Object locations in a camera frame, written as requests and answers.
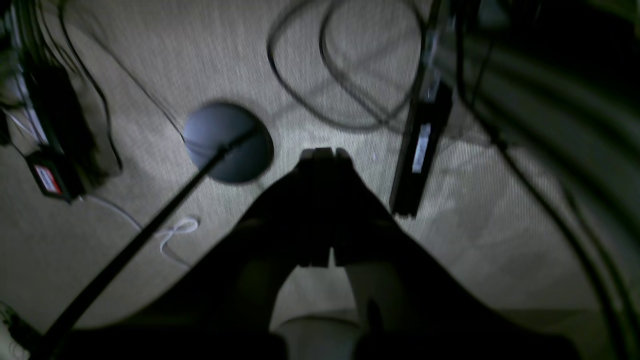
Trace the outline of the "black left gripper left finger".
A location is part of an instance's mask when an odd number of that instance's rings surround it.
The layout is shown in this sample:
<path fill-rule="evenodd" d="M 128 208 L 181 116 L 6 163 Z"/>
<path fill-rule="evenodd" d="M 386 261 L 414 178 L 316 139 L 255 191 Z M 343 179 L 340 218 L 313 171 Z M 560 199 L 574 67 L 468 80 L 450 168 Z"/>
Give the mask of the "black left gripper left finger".
<path fill-rule="evenodd" d="M 97 330 L 72 332 L 67 360 L 285 360 L 270 332 L 278 293 L 299 265 L 327 265 L 313 208 L 330 174 L 331 148 L 305 149 L 194 268 L 137 314 Z"/>

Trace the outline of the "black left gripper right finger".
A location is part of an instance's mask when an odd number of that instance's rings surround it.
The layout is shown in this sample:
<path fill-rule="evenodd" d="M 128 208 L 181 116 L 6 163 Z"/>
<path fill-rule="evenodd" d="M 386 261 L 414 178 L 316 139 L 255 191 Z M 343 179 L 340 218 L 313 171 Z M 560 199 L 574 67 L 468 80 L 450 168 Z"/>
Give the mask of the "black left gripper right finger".
<path fill-rule="evenodd" d="M 336 150 L 346 240 L 336 248 L 365 330 L 355 360 L 578 360 L 573 342 L 490 309 L 411 238 Z"/>

